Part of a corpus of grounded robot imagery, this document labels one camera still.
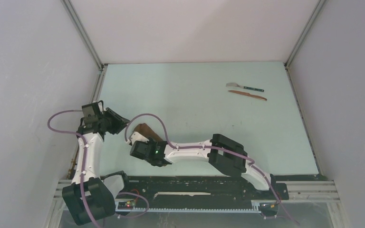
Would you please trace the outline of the brown cloth napkin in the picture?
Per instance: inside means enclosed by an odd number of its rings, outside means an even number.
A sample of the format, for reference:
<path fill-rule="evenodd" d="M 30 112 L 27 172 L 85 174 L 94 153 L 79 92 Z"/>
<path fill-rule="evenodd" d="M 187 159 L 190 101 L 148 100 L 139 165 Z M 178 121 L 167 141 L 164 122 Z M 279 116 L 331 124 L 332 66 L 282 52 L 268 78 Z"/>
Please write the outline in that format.
<path fill-rule="evenodd" d="M 146 123 L 140 123 L 134 128 L 134 132 L 140 133 L 145 138 L 153 139 L 155 142 L 161 142 L 163 139 L 155 133 Z"/>

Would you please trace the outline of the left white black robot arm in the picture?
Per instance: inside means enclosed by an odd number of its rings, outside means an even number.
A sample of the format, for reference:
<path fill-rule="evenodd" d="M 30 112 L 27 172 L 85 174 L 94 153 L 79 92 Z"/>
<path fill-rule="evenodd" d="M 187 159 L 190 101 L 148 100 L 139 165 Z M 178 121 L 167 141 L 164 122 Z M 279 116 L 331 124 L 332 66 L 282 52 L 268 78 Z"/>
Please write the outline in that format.
<path fill-rule="evenodd" d="M 112 192 L 99 174 L 105 134 L 119 134 L 129 120 L 104 108 L 102 100 L 82 106 L 82 112 L 75 132 L 79 143 L 75 175 L 71 184 L 62 190 L 63 200 L 79 226 L 114 215 L 114 195 L 125 198 L 131 192 L 131 184 L 125 180 L 115 182 Z"/>

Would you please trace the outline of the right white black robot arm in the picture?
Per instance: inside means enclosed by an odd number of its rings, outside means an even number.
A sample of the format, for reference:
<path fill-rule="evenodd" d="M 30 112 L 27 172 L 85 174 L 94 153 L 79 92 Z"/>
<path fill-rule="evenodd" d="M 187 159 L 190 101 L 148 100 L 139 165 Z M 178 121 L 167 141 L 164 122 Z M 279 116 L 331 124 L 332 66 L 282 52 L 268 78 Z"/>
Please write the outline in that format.
<path fill-rule="evenodd" d="M 251 183 L 265 199 L 277 191 L 271 174 L 259 168 L 244 151 L 242 144 L 221 134 L 210 140 L 193 143 L 155 141 L 138 132 L 133 132 L 126 141 L 131 145 L 130 155 L 152 166 L 163 167 L 178 162 L 206 162 L 221 174 L 241 177 Z"/>

